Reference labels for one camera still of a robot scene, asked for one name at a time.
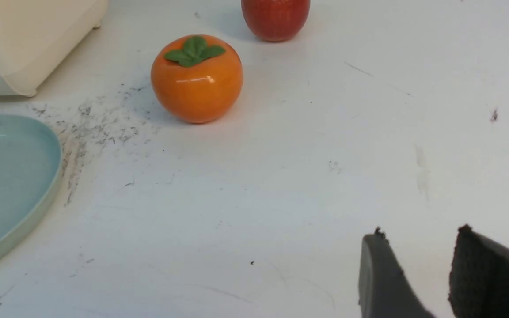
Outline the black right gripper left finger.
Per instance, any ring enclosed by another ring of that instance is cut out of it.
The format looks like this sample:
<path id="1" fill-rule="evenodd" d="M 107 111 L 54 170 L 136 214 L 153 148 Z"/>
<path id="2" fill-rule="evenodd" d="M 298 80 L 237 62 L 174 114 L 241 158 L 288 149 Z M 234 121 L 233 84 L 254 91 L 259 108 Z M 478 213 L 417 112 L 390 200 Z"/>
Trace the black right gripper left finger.
<path id="1" fill-rule="evenodd" d="M 380 227 L 362 237 L 359 306 L 362 318 L 433 317 L 414 293 Z"/>

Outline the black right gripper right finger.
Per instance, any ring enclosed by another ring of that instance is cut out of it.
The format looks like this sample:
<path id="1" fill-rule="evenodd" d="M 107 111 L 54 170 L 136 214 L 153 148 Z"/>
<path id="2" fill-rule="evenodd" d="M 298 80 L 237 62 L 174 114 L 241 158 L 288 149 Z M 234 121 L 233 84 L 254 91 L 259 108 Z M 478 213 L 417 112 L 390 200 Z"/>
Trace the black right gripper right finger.
<path id="1" fill-rule="evenodd" d="M 509 248 L 459 227 L 448 301 L 457 318 L 509 318 Z"/>

